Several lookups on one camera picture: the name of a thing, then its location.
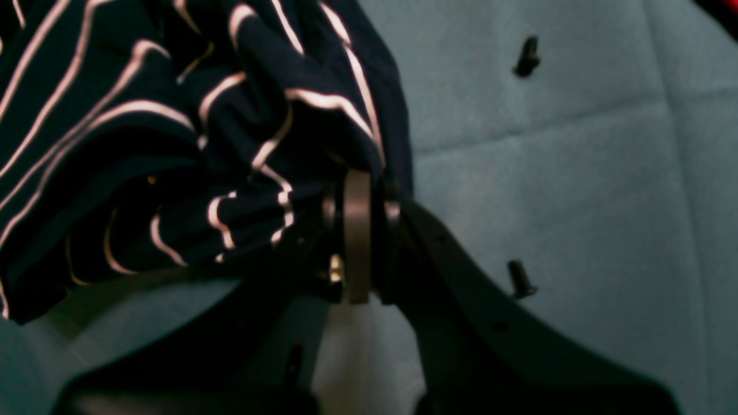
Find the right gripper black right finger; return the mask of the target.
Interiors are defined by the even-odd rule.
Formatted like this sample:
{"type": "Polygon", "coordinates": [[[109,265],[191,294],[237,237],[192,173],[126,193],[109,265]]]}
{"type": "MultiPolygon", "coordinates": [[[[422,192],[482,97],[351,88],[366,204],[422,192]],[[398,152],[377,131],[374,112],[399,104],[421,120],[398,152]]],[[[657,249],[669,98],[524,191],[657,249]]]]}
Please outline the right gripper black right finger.
{"type": "Polygon", "coordinates": [[[409,322],[426,392],[416,414],[678,414],[657,381],[543,323],[395,184],[372,192],[385,263],[372,279],[409,322]]]}

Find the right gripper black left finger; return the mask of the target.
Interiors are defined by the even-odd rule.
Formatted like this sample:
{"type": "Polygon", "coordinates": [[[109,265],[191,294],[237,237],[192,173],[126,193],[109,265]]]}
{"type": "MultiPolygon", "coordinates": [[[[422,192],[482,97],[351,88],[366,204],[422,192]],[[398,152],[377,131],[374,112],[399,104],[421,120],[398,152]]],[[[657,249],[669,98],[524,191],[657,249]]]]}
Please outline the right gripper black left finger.
{"type": "Polygon", "coordinates": [[[303,293],[367,304],[372,286],[372,180],[349,171],[325,189],[254,266],[226,267],[242,283],[203,315],[161,341],[79,376],[55,414],[317,414],[298,389],[300,342],[289,344],[279,381],[248,380],[257,354],[292,300],[303,293]]]}

